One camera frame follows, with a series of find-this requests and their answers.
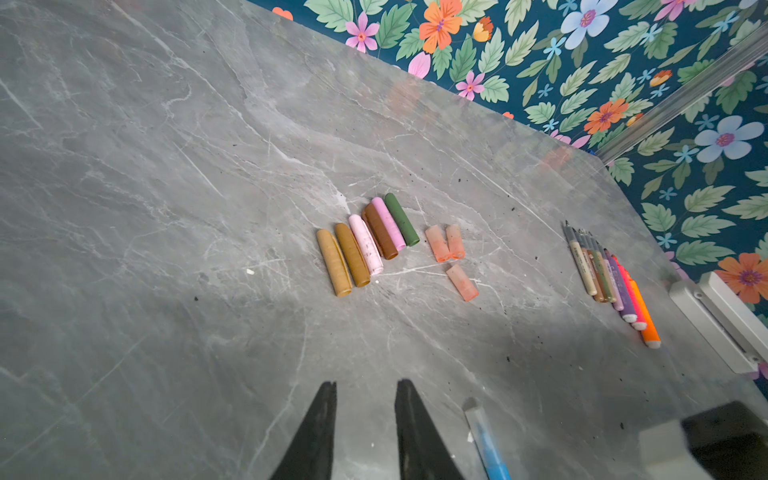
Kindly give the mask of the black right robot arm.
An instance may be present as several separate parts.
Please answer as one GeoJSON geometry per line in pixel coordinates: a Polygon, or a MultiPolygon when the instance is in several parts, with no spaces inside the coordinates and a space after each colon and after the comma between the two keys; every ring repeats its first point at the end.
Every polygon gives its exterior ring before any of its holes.
{"type": "Polygon", "coordinates": [[[734,401],[642,431],[639,452],[653,479],[765,479],[767,422],[734,401]]]}

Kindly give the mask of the light pink pen cap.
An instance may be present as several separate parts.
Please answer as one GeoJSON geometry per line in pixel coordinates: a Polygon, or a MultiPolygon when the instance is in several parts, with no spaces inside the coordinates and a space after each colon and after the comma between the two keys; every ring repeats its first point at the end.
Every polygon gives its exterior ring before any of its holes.
{"type": "Polygon", "coordinates": [[[371,276],[379,275],[383,271],[383,262],[375,239],[360,215],[349,216],[349,225],[359,246],[361,255],[371,276]]]}

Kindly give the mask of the orange highlighter pen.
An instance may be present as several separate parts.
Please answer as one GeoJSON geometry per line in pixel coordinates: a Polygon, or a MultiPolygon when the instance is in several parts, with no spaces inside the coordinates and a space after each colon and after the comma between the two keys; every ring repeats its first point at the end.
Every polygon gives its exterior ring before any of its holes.
{"type": "Polygon", "coordinates": [[[630,280],[630,288],[633,294],[635,308],[638,313],[638,319],[645,324],[645,328],[640,331],[642,340],[648,348],[659,349],[661,347],[661,338],[656,330],[638,285],[633,279],[630,280]]]}

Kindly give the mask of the red highlighter pen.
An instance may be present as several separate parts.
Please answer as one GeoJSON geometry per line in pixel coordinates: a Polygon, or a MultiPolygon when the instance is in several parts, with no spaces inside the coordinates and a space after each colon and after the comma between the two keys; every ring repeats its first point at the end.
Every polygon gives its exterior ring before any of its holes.
{"type": "Polygon", "coordinates": [[[633,289],[632,280],[626,269],[619,263],[615,256],[612,257],[616,261],[616,266],[621,275],[622,281],[625,285],[625,289],[628,294],[629,300],[624,303],[625,309],[623,310],[622,317],[628,321],[635,330],[644,331],[647,328],[647,321],[643,314],[633,289]]]}

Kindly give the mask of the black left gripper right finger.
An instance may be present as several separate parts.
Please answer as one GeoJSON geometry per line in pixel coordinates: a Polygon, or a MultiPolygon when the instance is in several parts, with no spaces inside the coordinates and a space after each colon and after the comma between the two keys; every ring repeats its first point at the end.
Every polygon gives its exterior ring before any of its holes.
{"type": "Polygon", "coordinates": [[[463,479],[411,380],[398,381],[394,409],[400,478],[463,479]]]}

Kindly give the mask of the pink pen gold cap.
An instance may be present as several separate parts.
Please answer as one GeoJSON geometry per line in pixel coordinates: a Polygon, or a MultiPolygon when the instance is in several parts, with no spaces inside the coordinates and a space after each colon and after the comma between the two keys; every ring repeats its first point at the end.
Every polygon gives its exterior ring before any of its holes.
{"type": "Polygon", "coordinates": [[[608,261],[606,254],[601,248],[598,248],[598,253],[601,256],[601,260],[603,262],[603,266],[606,271],[606,278],[607,278],[608,285],[610,287],[611,295],[613,298],[613,301],[612,301],[613,308],[618,312],[622,312],[624,310],[624,303],[619,293],[618,285],[615,281],[610,262],[608,261]]]}

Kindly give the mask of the blue highlighter pen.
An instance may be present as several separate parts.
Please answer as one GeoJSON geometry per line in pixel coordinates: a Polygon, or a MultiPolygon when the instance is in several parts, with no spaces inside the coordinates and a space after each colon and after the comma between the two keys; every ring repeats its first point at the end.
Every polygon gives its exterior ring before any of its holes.
{"type": "Polygon", "coordinates": [[[474,397],[463,406],[465,418],[489,480],[511,480],[511,475],[498,449],[491,422],[484,407],[474,397]]]}

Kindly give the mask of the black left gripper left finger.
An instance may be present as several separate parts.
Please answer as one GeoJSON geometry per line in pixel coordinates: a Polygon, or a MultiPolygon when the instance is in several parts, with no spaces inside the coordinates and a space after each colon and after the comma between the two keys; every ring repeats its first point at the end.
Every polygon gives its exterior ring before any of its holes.
{"type": "Polygon", "coordinates": [[[323,382],[272,480],[329,480],[332,477],[336,413],[337,385],[323,382]]]}

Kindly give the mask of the purple highlighter pen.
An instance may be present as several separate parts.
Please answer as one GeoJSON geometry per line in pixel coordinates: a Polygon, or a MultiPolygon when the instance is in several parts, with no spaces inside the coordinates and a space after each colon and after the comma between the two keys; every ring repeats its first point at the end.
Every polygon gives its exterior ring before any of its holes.
{"type": "Polygon", "coordinates": [[[603,253],[605,255],[607,264],[611,270],[613,284],[616,290],[617,300],[613,304],[614,309],[620,314],[621,318],[625,322],[634,324],[637,321],[638,316],[637,316],[634,304],[629,295],[629,291],[618,269],[618,264],[610,255],[610,252],[607,249],[604,249],[603,253]]]}

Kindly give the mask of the beige pen body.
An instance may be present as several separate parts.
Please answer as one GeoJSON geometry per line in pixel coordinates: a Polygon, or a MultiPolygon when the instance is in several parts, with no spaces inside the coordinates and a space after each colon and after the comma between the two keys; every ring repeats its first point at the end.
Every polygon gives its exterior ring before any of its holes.
{"type": "Polygon", "coordinates": [[[586,257],[583,253],[580,243],[576,239],[574,230],[571,228],[568,222],[563,224],[563,231],[568,242],[569,249],[574,258],[574,262],[581,276],[586,292],[595,297],[598,293],[595,280],[589,269],[589,265],[586,261],[586,257]]]}

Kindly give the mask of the brown pen cap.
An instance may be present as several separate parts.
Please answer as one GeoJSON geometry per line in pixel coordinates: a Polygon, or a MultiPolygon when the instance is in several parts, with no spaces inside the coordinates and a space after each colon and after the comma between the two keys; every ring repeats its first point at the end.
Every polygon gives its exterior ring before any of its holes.
{"type": "Polygon", "coordinates": [[[369,227],[381,257],[385,260],[392,260],[397,257],[398,250],[373,203],[369,203],[364,208],[362,218],[369,227]]]}

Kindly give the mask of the green pen pink cap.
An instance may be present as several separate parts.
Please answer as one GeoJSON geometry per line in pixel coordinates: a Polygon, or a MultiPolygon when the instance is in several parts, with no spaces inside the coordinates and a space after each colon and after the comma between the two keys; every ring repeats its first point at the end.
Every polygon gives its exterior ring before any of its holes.
{"type": "Polygon", "coordinates": [[[602,257],[598,253],[597,246],[586,231],[581,231],[581,235],[582,238],[586,241],[587,249],[591,254],[592,263],[596,271],[600,288],[603,291],[603,295],[607,302],[614,303],[616,301],[616,297],[613,293],[613,290],[611,289],[611,284],[607,277],[607,271],[605,269],[602,257]]]}

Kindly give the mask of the translucent pink cap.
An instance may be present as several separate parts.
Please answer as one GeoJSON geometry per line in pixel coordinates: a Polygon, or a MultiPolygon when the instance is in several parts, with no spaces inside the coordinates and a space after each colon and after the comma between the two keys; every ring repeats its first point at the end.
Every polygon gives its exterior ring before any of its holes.
{"type": "Polygon", "coordinates": [[[434,225],[429,227],[425,231],[425,236],[438,263],[444,263],[452,258],[440,226],[434,225]]]}
{"type": "Polygon", "coordinates": [[[446,274],[465,302],[470,302],[478,297],[478,289],[459,264],[451,266],[446,274]]]}
{"type": "Polygon", "coordinates": [[[461,229],[458,225],[449,225],[446,228],[446,239],[451,258],[461,260],[466,257],[461,229]]]}

